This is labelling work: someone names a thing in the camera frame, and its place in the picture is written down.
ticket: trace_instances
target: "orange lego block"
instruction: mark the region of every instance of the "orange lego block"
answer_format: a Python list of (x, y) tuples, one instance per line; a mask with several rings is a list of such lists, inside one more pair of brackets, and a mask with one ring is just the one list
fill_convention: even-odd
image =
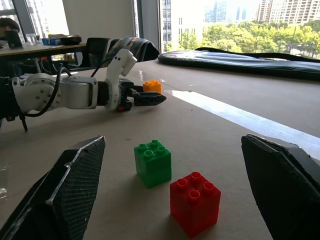
[(143, 91), (144, 92), (157, 92), (157, 93), (161, 94), (162, 93), (161, 83), (154, 80), (154, 79), (152, 81), (146, 81), (143, 84)]

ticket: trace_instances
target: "desk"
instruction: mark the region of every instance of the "desk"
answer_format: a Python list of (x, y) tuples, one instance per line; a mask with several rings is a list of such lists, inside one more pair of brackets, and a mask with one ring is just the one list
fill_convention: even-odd
[(36, 45), (24, 45), (21, 49), (10, 49), (9, 46), (4, 46), (0, 49), (0, 59), (5, 59), (7, 61), (15, 61), (21, 59), (34, 59), (40, 57), (47, 57), (59, 54), (67, 54), (67, 53), (76, 53), (82, 52), (83, 47), (86, 44), (78, 44), (78, 45), (58, 45), (58, 46), (50, 46), (43, 44)]
[[(105, 76), (105, 68), (96, 74), (101, 81)], [(137, 63), (126, 78), (139, 85), (156, 78), (163, 81), (165, 91), (195, 91), (320, 137), (316, 82), (165, 66), (157, 61)], [(0, 225), (65, 148), (100, 135), (105, 136), (106, 147), (85, 240), (188, 239), (170, 217), (170, 182), (146, 189), (136, 175), (134, 147), (152, 139), (172, 152), (172, 181), (200, 171), (222, 192), (218, 223), (195, 239), (272, 240), (252, 195), (241, 149), (241, 137), (253, 132), (164, 94), (167, 100), (158, 106), (125, 113), (110, 113), (104, 107), (57, 109), (28, 118), (27, 133), (20, 121), (4, 121), (0, 164), (7, 170), (0, 174), (7, 197), (0, 199)]]

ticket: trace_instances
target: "robotic arm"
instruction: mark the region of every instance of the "robotic arm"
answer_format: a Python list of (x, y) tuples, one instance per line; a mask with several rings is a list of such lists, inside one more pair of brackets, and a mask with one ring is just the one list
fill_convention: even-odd
[(60, 75), (57, 79), (45, 73), (36, 73), (25, 81), (18, 77), (0, 79), (0, 120), (13, 121), (19, 116), (27, 131), (25, 118), (39, 116), (39, 113), (28, 113), (32, 110), (39, 111), (41, 115), (44, 109), (95, 109), (105, 106), (110, 111), (124, 112), (133, 105), (128, 97), (134, 99), (135, 106), (155, 106), (165, 101), (167, 98), (160, 93), (144, 92), (142, 86), (119, 79), (119, 75), (126, 76), (136, 62), (129, 50), (121, 49), (109, 64), (105, 81), (69, 75), (58, 82), (56, 93), (54, 89)]

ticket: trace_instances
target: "red lego block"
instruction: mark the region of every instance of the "red lego block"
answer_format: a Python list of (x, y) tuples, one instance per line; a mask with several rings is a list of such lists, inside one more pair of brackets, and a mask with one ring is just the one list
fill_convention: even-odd
[(217, 223), (221, 191), (200, 172), (170, 184), (170, 212), (192, 239)]

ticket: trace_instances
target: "toy block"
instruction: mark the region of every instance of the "toy block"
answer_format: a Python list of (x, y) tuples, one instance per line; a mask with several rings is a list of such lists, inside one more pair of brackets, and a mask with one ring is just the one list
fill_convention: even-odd
[(170, 212), (192, 239), (218, 221), (221, 192), (195, 171), (170, 184)]
[(154, 80), (154, 79), (152, 81), (146, 81), (143, 84), (143, 91), (144, 92), (157, 92), (157, 93), (161, 94), (162, 93), (161, 83)]
[(171, 180), (171, 153), (158, 140), (134, 148), (136, 173), (149, 189)]

